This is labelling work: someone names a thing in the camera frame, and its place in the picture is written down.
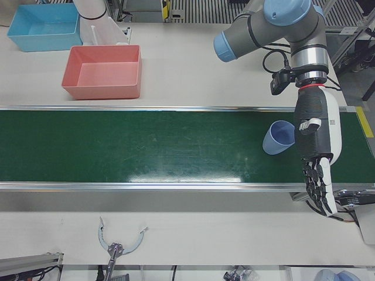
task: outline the metal bracket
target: metal bracket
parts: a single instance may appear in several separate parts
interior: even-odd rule
[[[114,250],[113,246],[116,245],[116,243],[112,243],[111,246],[109,246],[109,244],[106,243],[106,241],[104,240],[104,237],[103,237],[103,229],[104,229],[104,223],[103,223],[103,219],[100,217],[100,224],[99,224],[99,229],[98,229],[99,242],[100,242],[100,245],[103,247],[103,249],[105,249],[112,256],[112,251]],[[148,228],[146,227],[139,233],[138,239],[133,244],[133,246],[131,246],[129,248],[124,248],[121,244],[118,244],[119,246],[121,246],[121,248],[118,248],[117,258],[119,256],[127,255],[128,253],[131,253],[131,252],[135,251],[140,246],[140,244],[142,243],[145,231],[147,229]]]
[[[144,228],[139,233],[138,240],[136,241],[136,243],[134,243],[132,247],[129,247],[126,249],[123,247],[123,245],[119,243],[112,243],[111,245],[106,243],[103,237],[103,229],[104,229],[104,223],[103,223],[103,219],[100,217],[100,224],[99,224],[99,229],[98,229],[99,242],[100,242],[100,245],[103,247],[103,249],[105,249],[111,256],[110,261],[108,263],[107,272],[105,273],[105,278],[104,278],[104,281],[109,281],[111,279],[111,275],[116,264],[116,259],[119,258],[120,256],[123,256],[123,255],[126,255],[128,253],[135,251],[140,246],[144,237],[144,233],[147,230],[147,227]]]
[[[0,259],[0,279],[7,275],[17,275],[21,272],[60,266],[63,262],[63,256],[63,253],[46,253],[38,256]]]

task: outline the floor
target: floor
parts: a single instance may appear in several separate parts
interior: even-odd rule
[[[375,94],[368,101],[362,101],[362,96],[374,79],[375,68],[367,68],[358,73],[349,72],[339,77],[346,103],[363,108],[373,132],[375,132]],[[367,141],[375,155],[375,138],[367,138]]]

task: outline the blue object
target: blue object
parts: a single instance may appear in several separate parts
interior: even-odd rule
[[[227,63],[228,61],[237,60],[236,55],[233,53],[224,32],[217,35],[213,41],[213,47],[220,60]]]
[[[317,6],[317,5],[313,5],[313,7],[314,7],[314,9],[316,10],[317,13],[321,14],[323,16],[323,18],[325,18],[322,7]]]
[[[271,124],[263,140],[263,150],[276,155],[294,144],[294,126],[288,121],[279,120]]]
[[[314,281],[340,281],[340,278],[330,269],[322,269],[315,276]]]
[[[265,0],[264,17],[277,26],[288,26],[299,22],[309,12],[311,0]]]
[[[8,37],[24,52],[70,50],[82,45],[76,6],[20,5]]]
[[[337,275],[340,278],[340,281],[361,281],[357,276],[345,270]]]

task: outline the blue plastic bin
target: blue plastic bin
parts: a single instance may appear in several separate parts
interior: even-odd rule
[[[70,50],[82,45],[76,6],[20,5],[8,37],[24,52]]]

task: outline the plastic bin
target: plastic bin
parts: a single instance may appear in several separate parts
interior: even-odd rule
[[[20,5],[8,37],[24,52],[70,50],[82,45],[76,6]]]
[[[77,100],[138,98],[141,73],[138,45],[75,46],[62,87]]]

